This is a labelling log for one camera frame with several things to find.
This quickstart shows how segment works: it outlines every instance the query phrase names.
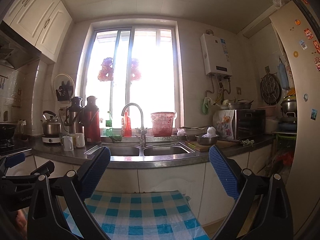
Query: frying pan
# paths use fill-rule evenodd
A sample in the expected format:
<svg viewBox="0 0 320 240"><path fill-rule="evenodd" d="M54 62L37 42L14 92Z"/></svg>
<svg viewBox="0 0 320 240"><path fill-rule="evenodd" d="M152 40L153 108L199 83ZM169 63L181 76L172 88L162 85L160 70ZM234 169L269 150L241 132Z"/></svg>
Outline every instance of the frying pan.
<svg viewBox="0 0 320 240"><path fill-rule="evenodd" d="M0 140L10 140L14 135L16 125L0 124Z"/></svg>

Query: white mug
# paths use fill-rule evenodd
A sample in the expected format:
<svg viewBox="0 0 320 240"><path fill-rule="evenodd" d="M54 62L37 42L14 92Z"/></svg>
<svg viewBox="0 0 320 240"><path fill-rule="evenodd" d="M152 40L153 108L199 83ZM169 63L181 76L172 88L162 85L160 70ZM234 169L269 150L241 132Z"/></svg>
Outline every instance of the white mug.
<svg viewBox="0 0 320 240"><path fill-rule="evenodd" d="M73 143L71 136L63 136L63 150L64 151L73 151Z"/></svg>
<svg viewBox="0 0 320 240"><path fill-rule="evenodd" d="M83 148L85 146L84 134L79 132L76 133L76 147Z"/></svg>

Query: green plastic bottle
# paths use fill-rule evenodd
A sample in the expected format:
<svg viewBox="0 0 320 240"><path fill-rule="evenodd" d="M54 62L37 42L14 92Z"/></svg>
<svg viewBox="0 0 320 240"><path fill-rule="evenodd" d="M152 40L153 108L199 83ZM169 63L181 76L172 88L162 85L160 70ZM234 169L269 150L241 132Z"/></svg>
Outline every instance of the green plastic bottle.
<svg viewBox="0 0 320 240"><path fill-rule="evenodd" d="M108 111L108 116L106 119L106 136L112 136L112 116L110 111Z"/></svg>

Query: wall outlet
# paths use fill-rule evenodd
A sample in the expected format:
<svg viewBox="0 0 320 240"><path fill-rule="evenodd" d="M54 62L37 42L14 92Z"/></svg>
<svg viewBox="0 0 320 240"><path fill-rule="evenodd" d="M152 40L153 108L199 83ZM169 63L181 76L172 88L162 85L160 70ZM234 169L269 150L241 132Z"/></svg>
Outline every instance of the wall outlet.
<svg viewBox="0 0 320 240"><path fill-rule="evenodd" d="M237 90L237 95L241 95L241 88L240 87L236 87Z"/></svg>
<svg viewBox="0 0 320 240"><path fill-rule="evenodd" d="M61 116L66 116L66 108L65 107L61 107L59 112L60 112Z"/></svg>

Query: silver screw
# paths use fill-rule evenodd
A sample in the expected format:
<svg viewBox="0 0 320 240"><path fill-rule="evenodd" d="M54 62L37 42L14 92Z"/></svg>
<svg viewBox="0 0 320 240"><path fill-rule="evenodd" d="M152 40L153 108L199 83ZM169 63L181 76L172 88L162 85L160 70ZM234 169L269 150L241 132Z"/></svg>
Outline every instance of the silver screw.
<svg viewBox="0 0 320 240"><path fill-rule="evenodd" d="M249 169L244 169L243 174L246 176L250 176L252 174L252 171L250 171Z"/></svg>
<svg viewBox="0 0 320 240"><path fill-rule="evenodd" d="M76 174L75 171L68 171L67 172L67 177L72 178Z"/></svg>
<svg viewBox="0 0 320 240"><path fill-rule="evenodd" d="M40 181L42 181L42 180L45 179L45 176L44 176L44 175L40 175L40 176L38 177L38 179L39 179Z"/></svg>
<svg viewBox="0 0 320 240"><path fill-rule="evenodd" d="M273 177L276 179L276 180L280 180L281 179L281 176L279 175L279 174L275 174L275 175L273 175Z"/></svg>

